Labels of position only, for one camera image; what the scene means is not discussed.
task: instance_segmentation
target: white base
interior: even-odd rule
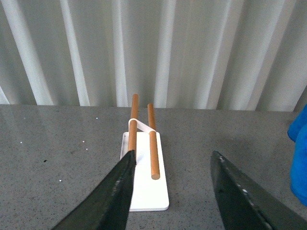
[[[128,151],[129,132],[123,134],[122,158]],[[130,212],[162,211],[169,206],[160,134],[157,133],[160,179],[151,178],[149,135],[137,132],[137,150]]]

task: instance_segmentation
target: white curtain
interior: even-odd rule
[[[0,104],[300,110],[306,0],[1,0]]]

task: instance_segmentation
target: gray countertop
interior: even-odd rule
[[[155,109],[170,206],[133,212],[127,229],[224,229],[210,157],[218,150],[307,219],[291,193],[296,113]],[[129,108],[0,105],[0,229],[50,229],[119,161]],[[147,109],[139,109],[147,123]]]

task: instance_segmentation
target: blue cloth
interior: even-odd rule
[[[307,206],[307,105],[289,126],[288,136],[295,142],[290,170],[291,191]]]
[[[299,113],[297,118],[291,123],[288,129],[288,136],[292,141],[296,141],[298,132],[304,125],[307,124],[307,104],[303,110]]]

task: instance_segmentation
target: wooden rod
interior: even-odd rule
[[[154,120],[154,107],[150,103],[147,105],[148,109],[148,123],[149,127],[155,130]],[[156,132],[151,131],[149,133],[150,143],[150,165],[152,170],[152,179],[158,180],[160,178],[159,158],[158,158],[158,146],[157,146],[157,135]]]
[[[138,104],[139,104],[139,97],[137,94],[134,94],[132,97],[131,118],[138,119]],[[128,151],[134,150],[135,159],[136,159],[136,132],[137,132],[137,122],[132,120],[130,121]]]

